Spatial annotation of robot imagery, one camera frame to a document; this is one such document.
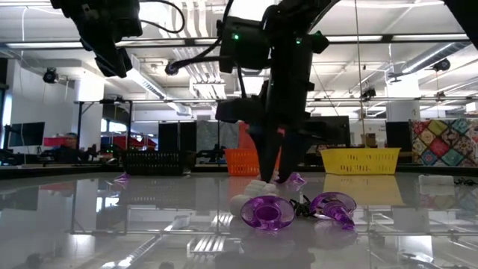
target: plastic basket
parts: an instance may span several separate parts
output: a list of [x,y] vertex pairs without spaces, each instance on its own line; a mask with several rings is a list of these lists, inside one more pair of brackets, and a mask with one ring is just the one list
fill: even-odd
[[125,171],[134,176],[180,176],[183,174],[183,152],[123,153]]
[[[230,176],[257,176],[260,173],[259,158],[255,149],[224,149],[224,152]],[[279,160],[280,152],[276,169],[279,167]]]
[[336,175],[393,175],[399,148],[325,149],[320,154],[327,173]]

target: wall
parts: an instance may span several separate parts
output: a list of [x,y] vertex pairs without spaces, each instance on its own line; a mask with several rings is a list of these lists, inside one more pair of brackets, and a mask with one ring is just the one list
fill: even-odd
[[[9,61],[12,111],[10,123],[45,122],[43,137],[72,131],[75,91],[64,84],[46,84],[40,75],[20,68],[18,61]],[[14,147],[15,152],[27,153],[27,147]]]
[[[385,119],[383,120],[365,120],[365,133],[375,133],[376,140],[385,141],[387,131],[385,128]],[[350,121],[350,141],[351,144],[361,143],[361,134],[363,133],[362,122],[358,120]]]

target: red object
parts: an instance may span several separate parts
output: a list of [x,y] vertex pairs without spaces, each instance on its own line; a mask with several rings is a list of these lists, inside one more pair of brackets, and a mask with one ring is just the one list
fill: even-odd
[[[254,141],[247,133],[249,125],[246,123],[239,123],[239,135],[238,135],[238,149],[254,149]],[[284,129],[278,129],[277,132],[284,134]]]
[[76,146],[76,138],[74,137],[45,137],[43,138],[44,146]]
[[[224,149],[224,152],[230,176],[257,176],[260,173],[259,159],[255,149]],[[279,168],[280,156],[279,151],[276,169]]]
[[[120,148],[121,150],[125,150],[125,148],[126,148],[126,136],[123,135],[123,136],[113,137],[113,144],[117,145],[118,148]],[[134,147],[134,148],[142,149],[144,145],[140,141],[130,137],[129,138],[129,146]]]

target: purple funnel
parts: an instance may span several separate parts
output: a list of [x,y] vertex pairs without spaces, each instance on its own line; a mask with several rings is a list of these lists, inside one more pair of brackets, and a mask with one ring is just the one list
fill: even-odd
[[274,196],[249,200],[240,210],[244,222],[252,228],[276,231],[289,226],[294,220],[294,208],[287,201]]
[[284,186],[285,186],[288,190],[290,190],[290,191],[299,191],[300,188],[301,188],[303,185],[305,185],[306,183],[307,183],[307,182],[305,182],[305,180],[300,177],[300,174],[293,172],[293,173],[289,176],[289,178],[287,179],[287,181],[284,182],[283,184],[284,184]]
[[352,220],[352,213],[357,204],[352,197],[339,192],[326,192],[319,194],[312,200],[310,211],[325,215],[337,220],[343,225],[343,229],[353,229],[355,224]]

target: monitor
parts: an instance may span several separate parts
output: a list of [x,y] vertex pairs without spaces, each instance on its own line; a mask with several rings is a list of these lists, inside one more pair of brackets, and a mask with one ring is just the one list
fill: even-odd
[[45,123],[12,124],[8,146],[41,146],[44,130]]

